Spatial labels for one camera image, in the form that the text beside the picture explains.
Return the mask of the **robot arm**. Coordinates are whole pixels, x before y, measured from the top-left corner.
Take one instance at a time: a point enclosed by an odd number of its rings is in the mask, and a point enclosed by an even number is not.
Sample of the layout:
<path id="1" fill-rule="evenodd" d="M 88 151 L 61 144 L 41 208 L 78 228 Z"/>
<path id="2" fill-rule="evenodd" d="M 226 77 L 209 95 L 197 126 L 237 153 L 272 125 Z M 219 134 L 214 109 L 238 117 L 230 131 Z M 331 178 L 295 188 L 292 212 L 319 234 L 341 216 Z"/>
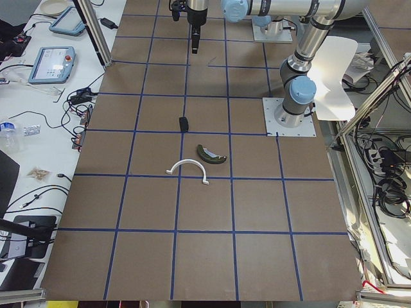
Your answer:
<path id="1" fill-rule="evenodd" d="M 191 52 L 198 53 L 200 30 L 207 21 L 208 0 L 186 1 L 187 19 L 191 26 Z"/>
<path id="2" fill-rule="evenodd" d="M 246 16 L 265 17 L 298 15 L 309 17 L 294 54 L 284 60 L 280 76 L 285 91 L 282 105 L 275 110 L 275 120 L 284 127 L 300 125 L 305 110 L 313 101 L 316 88 L 307 77 L 311 62 L 327 37 L 335 21 L 360 13 L 368 1 L 222 1 L 224 17 L 238 22 Z"/>

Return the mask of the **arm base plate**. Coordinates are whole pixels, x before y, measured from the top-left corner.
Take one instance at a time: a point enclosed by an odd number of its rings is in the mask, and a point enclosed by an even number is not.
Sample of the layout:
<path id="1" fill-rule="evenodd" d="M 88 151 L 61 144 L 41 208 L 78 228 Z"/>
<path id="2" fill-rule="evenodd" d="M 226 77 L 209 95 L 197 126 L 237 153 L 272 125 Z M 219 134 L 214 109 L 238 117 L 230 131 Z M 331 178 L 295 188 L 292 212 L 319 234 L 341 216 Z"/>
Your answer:
<path id="1" fill-rule="evenodd" d="M 283 16 L 253 16 L 252 30 L 255 42 L 291 44 L 292 28 Z"/>
<path id="2" fill-rule="evenodd" d="M 283 109 L 283 98 L 263 98 L 263 111 L 269 137 L 316 137 L 309 108 L 301 115 L 291 115 Z"/>

